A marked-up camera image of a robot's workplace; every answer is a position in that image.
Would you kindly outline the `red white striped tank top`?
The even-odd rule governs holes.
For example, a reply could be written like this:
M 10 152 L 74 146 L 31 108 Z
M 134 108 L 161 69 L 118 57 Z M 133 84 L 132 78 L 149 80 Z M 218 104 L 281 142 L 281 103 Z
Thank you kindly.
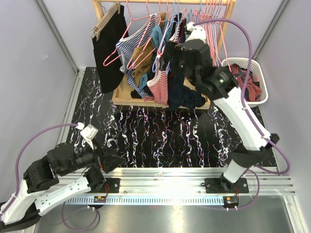
M 147 82 L 147 86 L 153 94 L 154 102 L 157 104 L 167 105 L 168 103 L 168 71 L 161 70 L 161 55 L 156 56 L 156 73 L 155 76 Z

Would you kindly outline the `navy tank top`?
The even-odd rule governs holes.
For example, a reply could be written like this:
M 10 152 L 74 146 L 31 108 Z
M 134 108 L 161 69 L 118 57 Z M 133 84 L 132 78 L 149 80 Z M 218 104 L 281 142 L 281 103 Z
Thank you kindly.
M 187 20 L 173 24 L 170 41 L 176 43 L 185 42 L 186 36 L 184 27 Z M 195 109 L 205 105 L 206 99 L 196 90 L 191 90 L 184 85 L 185 77 L 180 70 L 177 70 L 177 58 L 173 56 L 168 68 L 168 106 L 170 111 L 175 111 L 179 107 Z

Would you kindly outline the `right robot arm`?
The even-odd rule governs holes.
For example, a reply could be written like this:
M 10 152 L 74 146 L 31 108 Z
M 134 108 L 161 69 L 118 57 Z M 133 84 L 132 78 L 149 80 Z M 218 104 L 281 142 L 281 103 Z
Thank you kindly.
M 229 69 L 212 64 L 209 45 L 202 40 L 167 42 L 160 58 L 160 69 L 168 67 L 173 74 L 187 78 L 199 93 L 219 107 L 239 134 L 242 144 L 230 153 L 228 167 L 211 185 L 221 192 L 231 193 L 242 174 L 261 162 L 279 137 L 269 133 L 241 99 L 242 90 Z

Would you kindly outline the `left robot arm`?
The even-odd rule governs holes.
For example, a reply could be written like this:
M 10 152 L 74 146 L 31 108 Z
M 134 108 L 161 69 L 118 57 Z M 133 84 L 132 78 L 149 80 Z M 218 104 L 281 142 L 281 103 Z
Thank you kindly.
M 61 143 L 34 161 L 18 182 L 18 190 L 7 202 L 0 204 L 0 231 L 24 230 L 35 225 L 42 216 L 78 194 L 104 189 L 107 174 L 122 166 L 126 159 L 112 148 L 87 146 L 76 152 L 73 144 Z M 59 184 L 59 178 L 79 169 L 84 173 L 75 181 L 48 193 Z

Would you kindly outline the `teal tank top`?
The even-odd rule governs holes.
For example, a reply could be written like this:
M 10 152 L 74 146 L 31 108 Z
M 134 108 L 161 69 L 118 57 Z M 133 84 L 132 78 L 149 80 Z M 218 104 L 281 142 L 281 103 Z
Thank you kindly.
M 170 38 L 172 28 L 169 27 L 167 32 L 165 33 L 165 29 L 162 29 L 159 25 L 156 25 L 151 33 L 151 42 L 154 48 L 156 50 L 159 49 L 159 47 L 163 48 L 166 42 Z M 142 90 L 147 85 L 147 74 L 144 73 L 139 81 L 139 88 Z

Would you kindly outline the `pink hanger brown top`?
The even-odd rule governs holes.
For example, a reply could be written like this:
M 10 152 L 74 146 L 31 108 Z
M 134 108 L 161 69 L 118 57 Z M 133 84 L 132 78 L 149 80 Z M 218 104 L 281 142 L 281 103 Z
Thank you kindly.
M 161 13 L 161 0 L 156 0 L 156 2 L 158 2 L 159 5 L 159 12 L 158 12 L 158 16 L 155 17 L 155 25 L 153 27 L 153 29 L 156 26 L 156 23 L 158 23 L 157 25 L 160 26 L 161 23 L 165 22 L 165 19 L 161 19 L 162 18 L 162 13 Z M 135 60 L 133 60 L 132 58 L 130 59 L 129 62 L 129 67 L 128 69 L 135 69 L 136 66 L 139 66 L 150 54 L 153 53 L 153 51 L 155 50 L 155 48 L 152 48 L 150 50 L 150 46 L 152 46 L 152 37 L 151 35 L 149 36 L 148 40 L 146 41 L 146 43 L 144 44 L 144 47 L 142 47 L 141 53 L 137 56 L 137 58 Z

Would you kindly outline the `brown tank top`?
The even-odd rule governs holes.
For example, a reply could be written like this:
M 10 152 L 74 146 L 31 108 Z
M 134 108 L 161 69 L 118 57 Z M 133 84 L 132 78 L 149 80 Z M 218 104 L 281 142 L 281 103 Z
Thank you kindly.
M 163 19 L 166 19 L 166 15 L 167 15 L 167 12 L 163 12 L 162 13 L 162 20 Z M 134 52 L 133 52 L 133 55 L 132 55 L 132 59 L 135 60 L 137 58 L 137 56 L 141 53 L 141 50 L 142 50 L 142 47 L 144 47 L 144 44 L 141 44 L 139 47 L 136 47 L 134 49 Z M 139 86 L 139 81 L 140 81 L 140 78 L 142 77 L 142 75 L 144 73 L 146 73 L 152 66 L 153 64 L 153 53 L 150 54 L 139 66 L 136 66 L 135 69 L 132 69 L 132 77 L 134 78 L 135 80 L 135 84 L 136 86 L 138 87 Z

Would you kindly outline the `pink hanger striped top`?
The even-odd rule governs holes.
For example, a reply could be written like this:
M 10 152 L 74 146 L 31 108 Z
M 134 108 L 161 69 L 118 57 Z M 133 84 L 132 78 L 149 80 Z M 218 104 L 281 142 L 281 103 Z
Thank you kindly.
M 132 22 L 130 22 L 129 25 L 126 25 L 122 5 L 117 9 L 117 13 L 118 12 L 120 12 L 121 19 L 118 19 L 117 22 L 120 22 L 123 26 L 121 28 L 121 37 L 115 44 L 115 50 L 104 60 L 103 66 L 108 66 L 119 58 L 121 61 L 121 71 L 125 72 L 132 64 L 134 49 L 141 44 L 144 44 L 149 39 L 152 29 L 156 25 L 158 14 L 151 14 L 138 18 L 138 20 L 147 19 L 147 21 L 134 34 L 128 36 L 128 30 Z

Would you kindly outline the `wooden clip hanger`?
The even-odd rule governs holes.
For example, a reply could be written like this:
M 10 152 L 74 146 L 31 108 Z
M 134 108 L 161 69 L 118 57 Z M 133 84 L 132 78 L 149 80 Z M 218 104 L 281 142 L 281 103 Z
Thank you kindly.
M 121 12 L 121 4 L 119 2 L 113 3 L 112 6 L 107 10 L 107 12 L 104 13 L 103 6 L 101 5 L 101 2 L 103 2 L 103 0 L 93 0 L 92 2 L 98 22 L 93 27 L 90 36 L 92 39 L 96 38 L 96 40 L 98 41 L 102 29 L 106 26 L 112 16 L 116 12 L 118 14 Z

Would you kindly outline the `black marble pattern mat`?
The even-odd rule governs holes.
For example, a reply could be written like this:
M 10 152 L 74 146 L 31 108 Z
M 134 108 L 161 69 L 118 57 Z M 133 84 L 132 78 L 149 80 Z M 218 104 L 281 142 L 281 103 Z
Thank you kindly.
M 114 105 L 87 67 L 72 122 L 98 129 L 97 140 L 126 161 L 124 167 L 225 167 L 241 138 L 215 105 L 207 110 Z

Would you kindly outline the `bundle of empty pink hangers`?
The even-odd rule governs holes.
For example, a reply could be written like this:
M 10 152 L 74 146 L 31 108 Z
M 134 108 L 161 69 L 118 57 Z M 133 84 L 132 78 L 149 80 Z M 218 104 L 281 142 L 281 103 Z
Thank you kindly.
M 206 19 L 230 19 L 235 5 L 234 0 L 203 0 L 203 5 L 207 5 Z M 215 66 L 221 66 L 221 51 L 226 51 L 225 32 L 227 23 L 222 21 L 202 24 L 206 30 L 207 44 L 210 47 L 212 63 Z

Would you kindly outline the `wooden clothes rack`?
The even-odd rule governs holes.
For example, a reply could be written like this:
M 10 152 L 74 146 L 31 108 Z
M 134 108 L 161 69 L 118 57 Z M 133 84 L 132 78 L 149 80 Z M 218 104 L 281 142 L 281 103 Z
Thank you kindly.
M 174 0 L 174 1 L 175 1 L 175 3 L 174 3 L 174 15 L 175 15 L 176 13 L 178 13 L 184 9 L 182 7 L 184 2 L 182 0 Z M 115 1 L 113 1 L 113 3 L 115 3 L 115 2 L 119 2 L 122 6 L 128 6 L 129 5 L 129 1 L 127 1 L 127 0 L 115 0 Z M 168 0 L 165 3 L 166 3 L 166 10 L 165 11 L 161 10 L 161 13 L 167 12 L 167 15 L 171 14 L 172 6 L 173 6 L 173 0 Z M 148 13 L 146 16 L 151 15 L 151 14 L 158 14 L 158 12 L 159 12 L 159 9 L 156 10 L 155 13 Z M 186 19 L 187 19 L 186 25 L 189 22 L 193 22 L 190 19 L 190 10 L 187 10 Z M 202 26 L 202 24 L 210 23 L 210 22 L 217 22 L 217 21 L 226 22 L 226 20 L 227 19 L 223 19 L 223 18 L 209 19 L 209 20 L 204 20 L 204 21 L 197 22 L 197 23 L 194 22 L 194 26 L 197 26 L 197 25 Z M 186 25 L 185 25 L 185 35 L 187 38 L 190 33 L 187 32 Z M 146 72 L 147 81 L 150 81 L 155 76 L 155 74 L 152 72 L 151 68 Z M 151 91 L 147 85 L 144 87 L 143 90 L 140 90 L 140 88 L 136 86 L 135 80 L 131 75 L 132 69 L 128 69 L 122 73 L 124 74 L 123 79 L 122 79 L 121 83 L 119 84 L 119 86 L 113 91 L 112 101 L 115 105 L 168 107 L 168 104 L 163 105 L 163 104 L 157 104 L 154 102 L 153 94 L 151 93 Z

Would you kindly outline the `black skirt on rack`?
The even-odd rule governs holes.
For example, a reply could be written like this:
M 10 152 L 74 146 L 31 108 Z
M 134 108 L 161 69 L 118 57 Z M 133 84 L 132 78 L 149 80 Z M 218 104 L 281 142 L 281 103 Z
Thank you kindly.
M 114 91 L 121 83 L 124 74 L 120 71 L 121 61 L 118 58 L 108 66 L 103 66 L 104 60 L 115 50 L 115 44 L 121 37 L 120 13 L 115 13 L 100 33 L 100 38 L 92 39 L 93 53 L 100 80 L 101 91 L 104 94 Z

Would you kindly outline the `white perforated plastic basket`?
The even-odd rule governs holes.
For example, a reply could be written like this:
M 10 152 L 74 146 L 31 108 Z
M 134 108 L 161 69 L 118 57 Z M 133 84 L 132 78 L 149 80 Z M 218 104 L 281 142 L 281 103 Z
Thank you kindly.
M 231 66 L 232 64 L 237 64 L 241 69 L 248 68 L 248 58 L 241 57 L 232 57 L 223 59 L 222 66 Z M 259 104 L 265 103 L 268 100 L 268 91 L 265 83 L 265 79 L 261 70 L 261 67 L 258 62 L 255 60 L 251 61 L 251 73 L 257 77 L 257 81 L 259 82 L 259 87 L 261 89 L 260 97 L 257 101 L 248 101 L 248 105 L 253 108 L 258 106 Z

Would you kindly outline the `aluminium mounting rail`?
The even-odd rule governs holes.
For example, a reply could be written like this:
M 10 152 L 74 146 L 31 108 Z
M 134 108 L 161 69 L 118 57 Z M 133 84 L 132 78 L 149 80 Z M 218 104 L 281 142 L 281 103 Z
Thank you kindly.
M 252 169 L 233 191 L 215 190 L 222 169 L 118 168 L 104 175 L 102 190 L 84 191 L 86 182 L 80 171 L 59 179 L 43 196 L 43 201 L 83 205 L 201 205 L 221 206 L 231 197 L 294 196 L 289 176 L 276 176 Z

